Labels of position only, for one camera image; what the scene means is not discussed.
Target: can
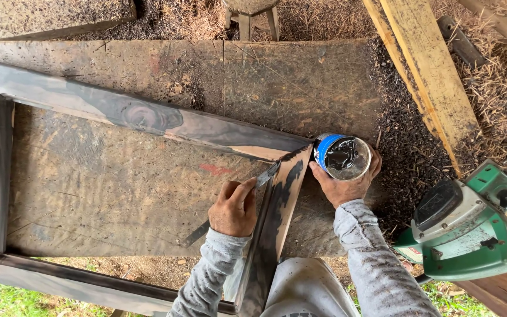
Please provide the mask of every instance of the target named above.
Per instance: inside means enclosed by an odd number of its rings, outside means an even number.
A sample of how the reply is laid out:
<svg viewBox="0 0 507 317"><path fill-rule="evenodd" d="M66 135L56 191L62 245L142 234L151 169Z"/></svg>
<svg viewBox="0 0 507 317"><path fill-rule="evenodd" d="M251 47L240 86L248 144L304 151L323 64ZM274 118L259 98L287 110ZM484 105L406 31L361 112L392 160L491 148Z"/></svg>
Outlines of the can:
<svg viewBox="0 0 507 317"><path fill-rule="evenodd" d="M371 149L355 136L324 133L316 138L314 159L333 178L355 181L369 170Z"/></svg>

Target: wooden picture frame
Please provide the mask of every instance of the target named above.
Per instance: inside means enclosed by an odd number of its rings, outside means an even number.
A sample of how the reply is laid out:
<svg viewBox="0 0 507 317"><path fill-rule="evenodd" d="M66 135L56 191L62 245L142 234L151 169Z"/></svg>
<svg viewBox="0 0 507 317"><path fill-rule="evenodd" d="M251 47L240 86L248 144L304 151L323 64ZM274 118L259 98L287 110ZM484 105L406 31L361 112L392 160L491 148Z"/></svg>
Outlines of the wooden picture frame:
<svg viewBox="0 0 507 317"><path fill-rule="evenodd" d="M263 312L312 140L0 63L0 283L145 315L168 311L177 291L6 253L15 102L250 159L272 162L294 152L266 185L236 300L218 307L219 315Z"/></svg>

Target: green power tool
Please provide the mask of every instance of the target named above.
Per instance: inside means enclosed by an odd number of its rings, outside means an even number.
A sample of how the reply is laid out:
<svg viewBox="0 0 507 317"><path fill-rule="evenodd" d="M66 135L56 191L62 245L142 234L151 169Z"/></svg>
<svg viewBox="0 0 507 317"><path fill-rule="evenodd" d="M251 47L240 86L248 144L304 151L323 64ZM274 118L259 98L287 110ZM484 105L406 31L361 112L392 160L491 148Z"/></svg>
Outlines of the green power tool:
<svg viewBox="0 0 507 317"><path fill-rule="evenodd" d="M464 182L436 184L394 249L424 265L418 282L462 281L507 272L507 174L486 160Z"/></svg>

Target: stool leg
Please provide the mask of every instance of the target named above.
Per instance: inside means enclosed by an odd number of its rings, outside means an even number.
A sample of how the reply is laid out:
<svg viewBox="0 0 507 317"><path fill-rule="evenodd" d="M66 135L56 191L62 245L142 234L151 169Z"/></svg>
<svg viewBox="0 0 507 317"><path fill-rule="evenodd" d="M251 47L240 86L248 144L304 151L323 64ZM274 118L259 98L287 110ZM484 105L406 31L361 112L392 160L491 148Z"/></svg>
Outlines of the stool leg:
<svg viewBox="0 0 507 317"><path fill-rule="evenodd" d="M248 42L251 40L251 17L248 15L239 14L238 24L240 26L240 41Z"/></svg>
<svg viewBox="0 0 507 317"><path fill-rule="evenodd" d="M230 12L229 8L226 8L226 24L224 25L225 29L230 28L230 19L232 18L232 12Z"/></svg>
<svg viewBox="0 0 507 317"><path fill-rule="evenodd" d="M277 7L265 11L267 15L267 22L269 22L269 29L271 30L271 40L279 41L279 18L277 17Z"/></svg>

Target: wooden workbench top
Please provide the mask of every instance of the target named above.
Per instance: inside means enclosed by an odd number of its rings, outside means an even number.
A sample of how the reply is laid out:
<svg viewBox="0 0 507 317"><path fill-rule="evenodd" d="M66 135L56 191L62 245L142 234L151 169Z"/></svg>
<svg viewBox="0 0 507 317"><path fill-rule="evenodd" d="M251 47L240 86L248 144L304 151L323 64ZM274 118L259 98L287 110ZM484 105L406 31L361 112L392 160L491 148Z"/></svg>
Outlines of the wooden workbench top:
<svg viewBox="0 0 507 317"><path fill-rule="evenodd" d="M366 40L0 42L0 61L306 137L377 137ZM7 245L43 257L196 256L178 246L226 179L267 164L18 105ZM373 204L378 190L370 193ZM345 253L305 177L286 256Z"/></svg>

